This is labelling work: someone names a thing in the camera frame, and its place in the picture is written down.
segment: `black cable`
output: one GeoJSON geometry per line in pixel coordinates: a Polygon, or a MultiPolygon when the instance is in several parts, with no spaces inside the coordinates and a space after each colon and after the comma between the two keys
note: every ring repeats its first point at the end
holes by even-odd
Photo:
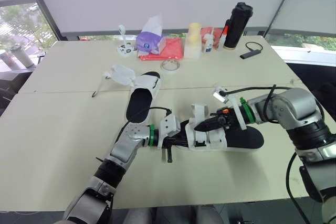
{"type": "Polygon", "coordinates": [[[116,141],[114,143],[116,143],[118,140],[119,140],[119,137],[121,135],[121,133],[124,131],[124,129],[126,128],[126,126],[130,123],[130,121],[132,121],[132,119],[136,118],[138,115],[142,114],[143,112],[145,111],[148,111],[148,110],[153,110],[153,109],[159,109],[159,110],[165,110],[166,111],[166,116],[167,115],[170,115],[172,113],[172,111],[170,109],[167,109],[165,107],[150,107],[150,108],[146,108],[146,109],[143,109],[141,111],[139,111],[137,114],[133,115],[125,124],[124,126],[121,128],[121,130],[119,131],[119,134],[116,138],[116,141]]]}
{"type": "Polygon", "coordinates": [[[296,209],[299,211],[299,214],[301,215],[301,217],[303,218],[304,222],[306,224],[310,224],[310,221],[308,220],[307,216],[305,215],[305,213],[302,211],[301,207],[299,206],[299,204],[297,203],[297,201],[294,199],[292,192],[290,191],[289,188],[289,174],[290,174],[290,169],[292,167],[293,161],[296,157],[296,153],[294,152],[294,154],[292,155],[288,166],[287,166],[287,171],[286,171],[286,189],[288,192],[288,195],[290,197],[290,199],[292,200],[293,204],[295,205],[296,209]]]}
{"type": "Polygon", "coordinates": [[[263,108],[263,115],[264,115],[264,118],[266,119],[267,122],[270,122],[270,123],[279,123],[278,121],[269,119],[268,116],[267,116],[267,106],[268,106],[268,103],[269,103],[269,101],[270,101],[270,99],[271,99],[273,93],[274,93],[274,90],[275,90],[276,86],[277,86],[277,85],[274,84],[273,87],[271,88],[271,91],[268,93],[268,96],[267,96],[267,98],[266,98],[266,101],[265,101],[265,103],[264,103],[264,108],[263,108]]]}
{"type": "MultiPolygon", "coordinates": [[[[239,93],[239,92],[243,92],[243,91],[247,91],[247,90],[272,89],[272,88],[273,87],[247,87],[247,88],[236,89],[236,90],[227,91],[227,92],[220,92],[220,95],[224,97],[228,94],[235,94],[235,93],[239,93]]],[[[275,87],[275,89],[291,89],[291,88],[289,88],[289,87],[275,87]]]]}
{"type": "Polygon", "coordinates": [[[263,46],[262,46],[262,44],[259,44],[259,43],[257,43],[257,42],[254,42],[254,41],[250,41],[250,42],[246,42],[245,43],[245,47],[247,47],[250,51],[253,51],[253,50],[255,50],[255,49],[252,49],[252,48],[250,48],[247,44],[249,44],[249,43],[253,43],[253,44],[257,44],[259,47],[260,47],[260,51],[262,51],[263,50],[263,46]]]}

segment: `black thermos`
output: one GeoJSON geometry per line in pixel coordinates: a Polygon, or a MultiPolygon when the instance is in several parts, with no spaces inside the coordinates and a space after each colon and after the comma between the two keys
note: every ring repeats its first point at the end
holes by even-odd
{"type": "Polygon", "coordinates": [[[232,10],[231,18],[227,20],[228,30],[224,47],[234,49],[245,29],[248,20],[252,17],[253,8],[244,2],[237,3],[232,10]]]}

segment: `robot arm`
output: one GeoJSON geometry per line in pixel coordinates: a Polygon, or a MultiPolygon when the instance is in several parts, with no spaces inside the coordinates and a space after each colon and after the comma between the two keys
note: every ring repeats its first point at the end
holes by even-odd
{"type": "Polygon", "coordinates": [[[336,222],[336,135],[324,123],[315,98],[295,88],[273,95],[265,107],[266,100],[263,95],[247,101],[255,122],[277,120],[287,131],[303,163],[300,174],[309,196],[322,202],[324,223],[336,222]]]}
{"type": "Polygon", "coordinates": [[[108,223],[113,195],[119,182],[134,160],[138,148],[148,146],[154,137],[154,129],[150,126],[126,127],[95,175],[66,209],[64,220],[76,224],[108,223]]]}

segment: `red bag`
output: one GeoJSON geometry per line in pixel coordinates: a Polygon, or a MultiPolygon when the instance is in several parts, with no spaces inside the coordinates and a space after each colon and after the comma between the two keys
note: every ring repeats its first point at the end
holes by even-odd
{"type": "Polygon", "coordinates": [[[180,60],[183,58],[182,42],[180,38],[166,39],[166,46],[159,55],[149,53],[139,56],[140,60],[180,60]]]}

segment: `green ring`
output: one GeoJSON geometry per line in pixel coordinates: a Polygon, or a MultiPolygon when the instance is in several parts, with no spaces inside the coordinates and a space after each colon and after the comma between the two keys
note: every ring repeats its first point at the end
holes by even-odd
{"type": "Polygon", "coordinates": [[[150,138],[149,138],[149,146],[153,146],[153,142],[154,142],[154,130],[155,130],[155,125],[151,124],[149,126],[150,129],[150,138]]]}
{"type": "Polygon", "coordinates": [[[243,106],[243,108],[244,108],[244,110],[245,110],[245,112],[247,114],[248,119],[250,120],[250,123],[255,123],[256,121],[254,120],[254,117],[253,117],[253,115],[251,113],[250,107],[247,105],[247,103],[244,100],[244,98],[241,98],[240,102],[241,102],[241,104],[242,104],[242,106],[243,106]]]}

